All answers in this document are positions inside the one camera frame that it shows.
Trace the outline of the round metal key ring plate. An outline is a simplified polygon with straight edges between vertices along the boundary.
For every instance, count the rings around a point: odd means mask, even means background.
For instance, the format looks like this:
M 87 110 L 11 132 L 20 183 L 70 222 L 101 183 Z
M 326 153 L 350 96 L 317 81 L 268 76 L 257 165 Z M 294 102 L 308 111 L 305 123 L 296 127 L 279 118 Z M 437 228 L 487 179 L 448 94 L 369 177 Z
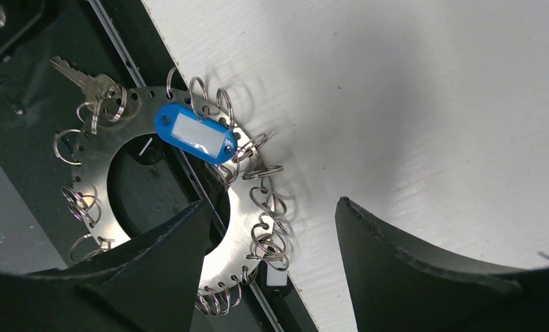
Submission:
M 266 133 L 250 134 L 240 123 L 228 91 L 211 98 L 204 81 L 193 77 L 186 90 L 172 80 L 162 86 L 128 89 L 120 96 L 84 100 L 71 129 L 70 156 L 59 149 L 66 132 L 57 133 L 53 149 L 73 168 L 73 182 L 62 187 L 71 214 L 87 229 L 100 254 L 124 244 L 204 199 L 210 206 L 210 238 L 200 276 L 196 306 L 204 314 L 226 315 L 241 301 L 266 262 L 287 272 L 288 208 L 275 192 L 272 177 L 281 165 L 267 164 L 261 148 Z M 232 130 L 238 149 L 223 164 L 210 164 L 160 139 L 154 118 L 166 104 L 184 104 L 200 120 L 212 119 Z

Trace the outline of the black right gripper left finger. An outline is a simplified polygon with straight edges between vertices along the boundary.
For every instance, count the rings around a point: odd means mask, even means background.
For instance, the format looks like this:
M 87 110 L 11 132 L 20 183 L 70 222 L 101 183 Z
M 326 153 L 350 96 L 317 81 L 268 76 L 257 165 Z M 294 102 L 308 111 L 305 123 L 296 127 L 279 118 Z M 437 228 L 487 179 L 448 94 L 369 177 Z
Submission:
M 188 331 L 209 228 L 197 201 L 65 270 L 0 272 L 0 331 Z

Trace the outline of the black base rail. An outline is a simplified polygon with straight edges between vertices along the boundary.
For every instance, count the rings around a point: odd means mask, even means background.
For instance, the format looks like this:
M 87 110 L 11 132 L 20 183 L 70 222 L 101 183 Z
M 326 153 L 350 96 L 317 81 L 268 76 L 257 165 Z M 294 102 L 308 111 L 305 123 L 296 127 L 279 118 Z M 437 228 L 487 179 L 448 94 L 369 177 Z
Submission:
M 61 10 L 39 57 L 6 66 L 0 153 L 23 193 L 94 249 L 66 269 L 0 270 L 0 331 L 314 331 L 288 267 L 284 199 L 264 133 L 243 127 L 225 89 L 126 82 L 106 67 L 72 1 L 0 1 L 0 52 Z

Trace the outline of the blue key tag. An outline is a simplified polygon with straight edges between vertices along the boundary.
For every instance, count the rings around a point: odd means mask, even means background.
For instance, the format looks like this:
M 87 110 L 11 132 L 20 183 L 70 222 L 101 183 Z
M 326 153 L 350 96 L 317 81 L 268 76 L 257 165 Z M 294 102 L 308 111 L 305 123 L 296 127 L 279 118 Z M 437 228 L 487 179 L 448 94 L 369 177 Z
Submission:
M 184 104 L 166 104 L 158 110 L 154 127 L 161 140 L 207 163 L 226 163 L 237 152 L 232 130 L 212 120 L 200 120 Z

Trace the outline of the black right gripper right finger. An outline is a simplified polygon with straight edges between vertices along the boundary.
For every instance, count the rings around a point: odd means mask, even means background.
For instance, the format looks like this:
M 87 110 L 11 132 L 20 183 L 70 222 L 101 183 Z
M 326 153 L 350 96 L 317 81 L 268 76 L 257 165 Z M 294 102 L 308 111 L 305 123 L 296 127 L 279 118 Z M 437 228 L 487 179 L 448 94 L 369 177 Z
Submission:
M 359 331 L 549 331 L 549 268 L 458 255 L 348 197 L 335 225 Z

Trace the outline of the black key tag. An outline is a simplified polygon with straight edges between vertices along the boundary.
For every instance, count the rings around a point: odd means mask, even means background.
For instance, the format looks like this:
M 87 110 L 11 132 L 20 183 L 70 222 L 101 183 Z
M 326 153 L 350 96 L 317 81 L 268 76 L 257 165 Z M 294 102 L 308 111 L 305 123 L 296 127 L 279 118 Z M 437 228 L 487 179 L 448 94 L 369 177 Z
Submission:
M 261 264 L 260 288 L 268 298 L 281 299 L 289 293 L 288 273 L 271 265 Z

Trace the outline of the silver key on plate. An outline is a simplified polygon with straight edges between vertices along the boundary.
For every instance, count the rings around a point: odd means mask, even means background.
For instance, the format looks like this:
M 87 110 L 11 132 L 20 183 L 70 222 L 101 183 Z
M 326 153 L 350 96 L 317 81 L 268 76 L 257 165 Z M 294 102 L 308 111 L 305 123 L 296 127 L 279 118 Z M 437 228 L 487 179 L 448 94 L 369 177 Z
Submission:
M 60 56 L 50 59 L 51 66 L 80 88 L 87 102 L 108 100 L 120 96 L 119 85 L 108 75 L 91 76 L 73 68 Z

